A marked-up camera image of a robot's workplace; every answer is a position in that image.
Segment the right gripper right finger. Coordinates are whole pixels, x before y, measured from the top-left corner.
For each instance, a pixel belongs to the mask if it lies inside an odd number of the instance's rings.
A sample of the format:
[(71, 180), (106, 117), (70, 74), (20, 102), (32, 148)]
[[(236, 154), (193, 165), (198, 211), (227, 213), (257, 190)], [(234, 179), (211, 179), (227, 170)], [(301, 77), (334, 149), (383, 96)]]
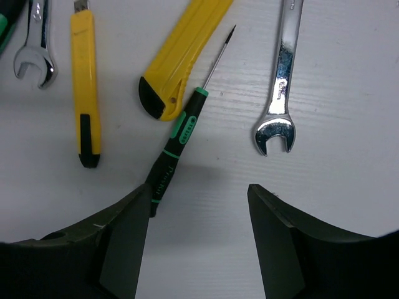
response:
[(248, 204), (266, 298), (398, 298), (398, 232), (324, 222), (259, 184)]

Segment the green black screwdriver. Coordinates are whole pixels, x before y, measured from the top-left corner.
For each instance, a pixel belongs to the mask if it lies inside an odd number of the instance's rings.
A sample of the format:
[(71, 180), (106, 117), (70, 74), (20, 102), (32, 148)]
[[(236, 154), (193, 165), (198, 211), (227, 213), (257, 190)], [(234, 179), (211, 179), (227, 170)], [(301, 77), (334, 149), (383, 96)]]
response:
[(192, 133), (194, 132), (199, 115), (209, 95), (206, 87), (208, 86), (209, 81), (211, 80), (211, 77), (219, 64), (220, 59), (222, 58), (235, 29), (236, 28), (233, 27), (230, 30), (215, 62), (212, 65), (211, 70), (207, 75), (206, 80), (204, 81), (204, 84), (194, 89), (190, 99), (176, 121), (166, 145), (148, 173), (145, 183), (151, 187), (152, 192), (152, 199), (150, 203), (151, 218), (156, 216), (156, 211), (166, 192), (166, 189), (171, 183), (177, 164), (180, 160), (180, 156)]
[(8, 26), (7, 17), (4, 16), (3, 14), (1, 14), (1, 17), (0, 17), (0, 45), (1, 45), (1, 52), (2, 52), (2, 49), (3, 49), (3, 43), (4, 43), (5, 36), (6, 36), (7, 26)]

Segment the large silver wrench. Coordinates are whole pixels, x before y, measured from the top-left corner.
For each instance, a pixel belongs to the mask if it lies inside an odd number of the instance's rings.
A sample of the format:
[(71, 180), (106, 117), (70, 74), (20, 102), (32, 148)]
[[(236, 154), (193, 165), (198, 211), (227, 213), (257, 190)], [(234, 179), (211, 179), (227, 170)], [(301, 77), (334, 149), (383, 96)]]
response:
[(266, 109), (254, 127), (255, 144), (264, 156), (267, 156), (267, 142), (270, 139), (282, 138), (288, 153), (291, 152), (296, 139), (296, 128), (289, 114), (289, 94), (303, 4), (302, 0), (282, 2)]

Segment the small silver wrench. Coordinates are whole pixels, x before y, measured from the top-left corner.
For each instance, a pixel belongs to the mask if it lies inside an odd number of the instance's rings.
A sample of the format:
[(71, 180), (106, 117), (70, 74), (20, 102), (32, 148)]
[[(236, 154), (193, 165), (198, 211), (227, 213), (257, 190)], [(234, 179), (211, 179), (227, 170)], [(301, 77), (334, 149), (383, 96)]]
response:
[(22, 79), (29, 66), (40, 71), (37, 87), (46, 89), (55, 80), (58, 69), (50, 50), (50, 14), (52, 1), (37, 0), (28, 2), (27, 35), (22, 47), (14, 56), (14, 74)]

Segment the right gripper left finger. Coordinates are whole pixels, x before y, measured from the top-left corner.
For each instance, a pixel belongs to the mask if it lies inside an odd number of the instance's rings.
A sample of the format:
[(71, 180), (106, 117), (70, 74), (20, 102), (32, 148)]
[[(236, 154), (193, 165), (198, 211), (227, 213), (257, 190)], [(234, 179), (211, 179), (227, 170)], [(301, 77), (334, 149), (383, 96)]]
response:
[(39, 240), (1, 243), (1, 298), (135, 298), (149, 216), (142, 184)]

